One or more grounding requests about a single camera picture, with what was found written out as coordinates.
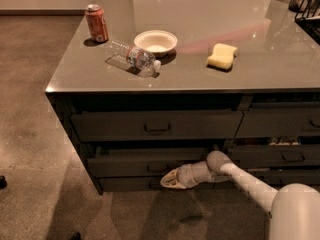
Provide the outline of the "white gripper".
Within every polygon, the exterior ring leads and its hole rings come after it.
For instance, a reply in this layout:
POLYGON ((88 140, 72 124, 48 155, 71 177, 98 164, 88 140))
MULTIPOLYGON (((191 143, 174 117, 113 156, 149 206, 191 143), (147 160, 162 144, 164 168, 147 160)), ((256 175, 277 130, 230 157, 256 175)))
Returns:
POLYGON ((205 161, 182 165, 173 169, 160 180, 162 187, 170 189, 192 188, 203 182, 210 182, 213 174, 205 161))

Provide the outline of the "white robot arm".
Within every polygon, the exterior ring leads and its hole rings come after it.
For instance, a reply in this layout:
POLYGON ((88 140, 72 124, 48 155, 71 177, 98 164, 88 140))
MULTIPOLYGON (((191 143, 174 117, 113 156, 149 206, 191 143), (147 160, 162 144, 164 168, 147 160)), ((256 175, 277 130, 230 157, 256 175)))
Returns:
POLYGON ((239 168, 221 151, 204 161, 182 165, 160 181, 163 187, 189 189, 230 179, 269 215, 268 240, 320 240, 320 193, 292 183, 277 190, 239 168))

